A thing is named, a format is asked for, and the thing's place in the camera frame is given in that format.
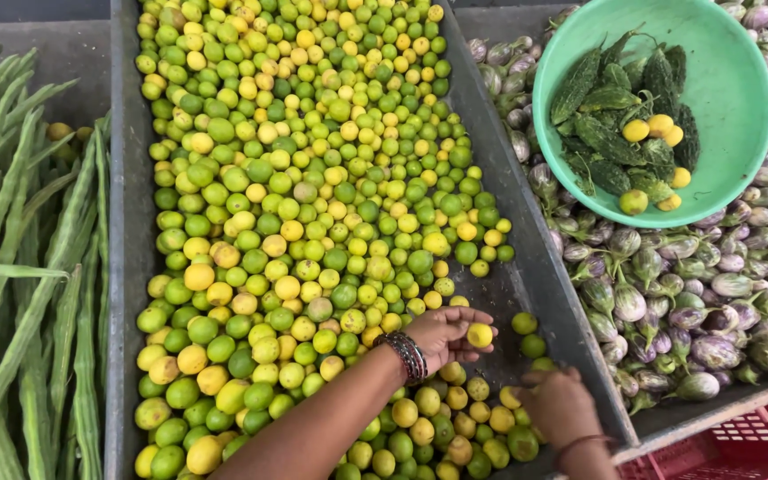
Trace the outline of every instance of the bracelet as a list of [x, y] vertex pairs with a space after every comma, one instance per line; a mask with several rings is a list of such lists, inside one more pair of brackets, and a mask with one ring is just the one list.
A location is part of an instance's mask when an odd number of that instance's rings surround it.
[[426, 379], [428, 376], [426, 358], [412, 338], [400, 331], [390, 332], [378, 335], [372, 346], [374, 348], [380, 344], [390, 345], [393, 350], [396, 350], [405, 371], [408, 373], [407, 385], [421, 384]]
[[605, 436], [605, 435], [588, 435], [588, 436], [582, 436], [573, 442], [568, 443], [563, 449], [559, 451], [555, 455], [555, 469], [557, 472], [564, 473], [561, 471], [561, 459], [565, 456], [565, 453], [570, 452], [573, 450], [574, 447], [577, 447], [581, 443], [590, 442], [592, 440], [601, 440], [603, 442], [606, 442], [608, 448], [612, 448], [615, 445], [615, 440], [611, 436]]

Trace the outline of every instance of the bowl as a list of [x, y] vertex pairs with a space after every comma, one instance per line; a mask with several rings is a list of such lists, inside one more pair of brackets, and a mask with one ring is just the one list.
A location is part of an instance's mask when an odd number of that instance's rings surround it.
[[[680, 101], [696, 118], [701, 148], [692, 181], [677, 190], [679, 208], [663, 212], [652, 204], [630, 216], [621, 212], [616, 196], [601, 189], [587, 196], [578, 188], [579, 177], [562, 158], [549, 108], [575, 60], [604, 38], [606, 49], [636, 28], [659, 43], [680, 44], [686, 50]], [[634, 36], [622, 64], [649, 56], [654, 48], [653, 38]], [[592, 0], [568, 17], [549, 41], [532, 94], [535, 132], [555, 176], [585, 207], [634, 227], [669, 228], [715, 213], [748, 186], [768, 148], [768, 70], [763, 56], [745, 28], [708, 0]]]

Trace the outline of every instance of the green bowl rim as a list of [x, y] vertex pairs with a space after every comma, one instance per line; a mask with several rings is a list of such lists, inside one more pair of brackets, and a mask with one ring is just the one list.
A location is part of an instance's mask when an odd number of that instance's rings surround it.
[[[612, 1], [612, 0], [591, 0], [587, 4], [583, 5], [579, 10], [575, 12], [574, 15], [577, 16], [584, 16], [588, 15], [589, 12], [591, 12], [595, 8], [599, 8], [600, 4], [602, 4], [604, 1]], [[716, 16], [722, 16], [724, 20], [728, 20], [728, 24], [730, 25], [728, 28], [733, 28], [736, 30], [737, 35], [742, 38], [740, 40], [741, 45], [743, 45], [746, 49], [754, 49], [759, 50], [758, 46], [754, 43], [752, 38], [748, 36], [746, 33], [745, 27], [742, 27], [741, 23], [736, 21], [733, 17], [731, 17], [727, 12], [722, 9], [721, 6], [718, 4], [714, 4], [712, 2], [709, 2], [707, 0], [695, 0], [696, 7], [698, 8], [709, 8], [713, 15]], [[566, 21], [561, 24], [561, 27], [559, 27], [559, 30], [553, 35], [553, 38], [550, 38], [549, 43], [547, 44], [546, 48], [543, 51], [542, 58], [551, 56], [553, 53], [553, 50], [555, 49], [556, 44], [558, 42], [556, 41], [557, 38], [560, 38], [567, 34], [567, 31], [570, 30], [571, 23], [570, 21]], [[755, 61], [758, 65], [757, 71], [758, 75], [760, 76], [757, 80], [768, 84], [768, 67], [766, 67], [765, 60], [763, 59], [762, 55], [758, 55], [754, 57]], [[628, 226], [636, 227], [636, 228], [672, 228], [676, 226], [686, 225], [686, 224], [692, 224], [695, 223], [701, 219], [704, 219], [716, 212], [718, 212], [721, 208], [724, 208], [729, 203], [734, 201], [738, 196], [740, 196], [741, 192], [745, 190], [745, 188], [748, 186], [748, 184], [751, 183], [751, 181], [754, 179], [754, 175], [751, 174], [752, 172], [747, 175], [746, 180], [740, 183], [737, 183], [736, 186], [730, 191], [730, 195], [727, 196], [727, 199], [724, 201], [724, 204], [722, 202], [710, 205], [707, 208], [701, 208], [698, 210], [698, 213], [695, 214], [687, 214], [679, 218], [675, 219], [666, 219], [661, 221], [654, 221], [654, 220], [645, 220], [642, 217], [638, 216], [630, 216], [630, 215], [624, 215], [624, 213], [617, 213], [612, 210], [609, 210], [607, 208], [604, 208], [603, 206], [599, 205], [597, 202], [595, 202], [594, 198], [591, 196], [585, 195], [582, 190], [572, 181], [570, 180], [567, 174], [564, 174], [561, 171], [561, 166], [559, 165], [559, 160], [555, 157], [555, 154], [552, 152], [549, 146], [549, 139], [547, 137], [547, 129], [551, 128], [549, 125], [549, 122], [547, 121], [547, 115], [548, 115], [548, 109], [545, 108], [545, 105], [541, 101], [541, 96], [537, 95], [536, 92], [541, 92], [541, 90], [544, 87], [544, 71], [545, 68], [543, 68], [543, 65], [546, 64], [546, 60], [539, 60], [539, 69], [536, 72], [535, 75], [535, 85], [532, 89], [532, 99], [533, 104], [532, 107], [534, 108], [534, 119], [533, 122], [535, 123], [535, 133], [539, 140], [539, 145], [541, 145], [541, 150], [544, 158], [547, 160], [547, 163], [549, 164], [550, 170], [553, 171], [553, 174], [556, 176], [556, 178], [561, 182], [561, 184], [570, 191], [573, 196], [577, 198], [577, 200], [582, 203], [585, 207], [587, 207], [592, 212], [603, 216], [606, 219], [612, 220], [614, 222], [618, 222], [620, 224], [626, 224]], [[764, 132], [766, 132], [768, 129], [768, 111], [766, 112], [766, 115], [764, 116], [766, 125], [764, 127]], [[761, 145], [761, 148], [759, 151], [756, 152], [756, 155], [758, 159], [753, 163], [753, 173], [756, 173], [760, 166], [763, 165], [763, 159], [766, 155], [766, 151], [768, 150], [768, 142], [764, 142]]]

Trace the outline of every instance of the hand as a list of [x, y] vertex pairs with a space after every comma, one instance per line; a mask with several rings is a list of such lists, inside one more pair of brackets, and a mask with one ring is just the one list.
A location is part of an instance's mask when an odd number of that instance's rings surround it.
[[[467, 307], [438, 308], [416, 317], [404, 327], [404, 333], [416, 342], [426, 358], [428, 374], [431, 375], [449, 362], [476, 361], [478, 352], [486, 354], [493, 351], [493, 344], [475, 348], [466, 341], [466, 329], [472, 322], [491, 324], [493, 317]], [[491, 329], [496, 336], [496, 328]]]
[[603, 434], [594, 399], [577, 369], [529, 372], [523, 381], [536, 388], [518, 388], [515, 395], [556, 451], [578, 438]]

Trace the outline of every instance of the person's left hand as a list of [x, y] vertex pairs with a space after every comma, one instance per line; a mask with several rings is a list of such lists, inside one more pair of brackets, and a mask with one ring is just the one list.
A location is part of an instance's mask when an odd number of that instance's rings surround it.
[[[468, 307], [443, 307], [422, 313], [404, 327], [404, 333], [416, 342], [431, 375], [449, 362], [476, 361], [479, 352], [493, 351], [493, 344], [475, 348], [466, 341], [466, 329], [472, 322], [492, 324], [493, 317]], [[496, 337], [499, 332], [491, 329]]]

